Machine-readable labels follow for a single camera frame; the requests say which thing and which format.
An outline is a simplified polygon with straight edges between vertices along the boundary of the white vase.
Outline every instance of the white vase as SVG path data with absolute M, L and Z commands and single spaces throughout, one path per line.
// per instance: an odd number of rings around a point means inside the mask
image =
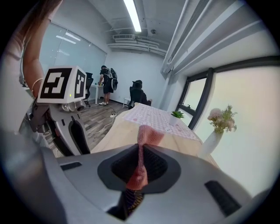
M 170 125 L 175 126 L 178 121 L 179 121 L 179 118 L 174 117 L 173 115 L 170 115 L 170 119 L 169 119 L 169 124 Z
M 208 156 L 215 150 L 222 136 L 223 133 L 216 133 L 215 131 L 213 131 L 203 143 L 197 156 L 201 159 L 206 160 Z

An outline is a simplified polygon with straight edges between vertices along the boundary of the black chair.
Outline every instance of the black chair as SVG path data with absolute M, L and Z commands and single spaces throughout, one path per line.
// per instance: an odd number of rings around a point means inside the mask
M 143 90 L 135 87 L 130 87 L 130 102 L 128 104 L 128 109 L 132 109 L 134 107 L 134 103 L 141 103 Z
M 84 102 L 86 104 L 86 106 L 88 107 L 91 107 L 91 105 L 89 104 L 89 101 L 87 100 L 90 96 L 90 87 L 91 87 L 91 84 L 93 82 L 93 78 L 91 77 L 92 76 L 92 73 L 89 73 L 89 72 L 86 72 L 87 74 L 87 80 L 86 80 L 86 98 L 84 99 Z

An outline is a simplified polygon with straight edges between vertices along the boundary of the table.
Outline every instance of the table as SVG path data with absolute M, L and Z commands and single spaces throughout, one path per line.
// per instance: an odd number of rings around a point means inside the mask
M 98 143 L 98 145 L 91 150 L 91 153 L 106 151 L 137 143 L 137 135 L 140 125 L 123 119 L 123 116 L 129 112 L 130 110 L 122 112 L 115 118 L 115 122 L 109 132 Z M 202 141 L 195 141 L 176 135 L 171 135 L 169 133 L 165 133 L 159 144 L 160 147 L 168 148 L 192 156 L 197 156 L 201 145 Z M 207 161 L 218 167 L 215 160 L 211 156 L 208 157 Z
M 95 87 L 95 104 L 97 104 L 97 99 L 98 99 L 98 90 L 99 88 L 103 87 L 103 86 L 100 86 L 100 85 L 91 85 L 91 87 Z

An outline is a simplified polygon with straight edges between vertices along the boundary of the ceiling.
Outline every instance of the ceiling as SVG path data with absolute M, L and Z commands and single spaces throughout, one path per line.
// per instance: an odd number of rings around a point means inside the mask
M 123 0 L 88 0 L 109 23 L 115 34 L 136 34 L 160 42 L 166 49 L 173 37 L 185 0 L 134 0 L 142 32 L 135 33 Z

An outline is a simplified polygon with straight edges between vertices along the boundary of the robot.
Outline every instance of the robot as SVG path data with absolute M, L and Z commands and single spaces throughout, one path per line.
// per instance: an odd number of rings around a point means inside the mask
M 145 145 L 149 184 L 128 216 L 124 192 L 137 166 L 138 145 L 90 154 L 79 116 L 85 108 L 85 80 L 78 66 L 50 68 L 28 113 L 33 131 L 50 131 L 65 157 L 2 133 L 3 169 L 37 217 L 60 224 L 238 223 L 263 199 L 251 200 L 236 181 L 200 158 Z

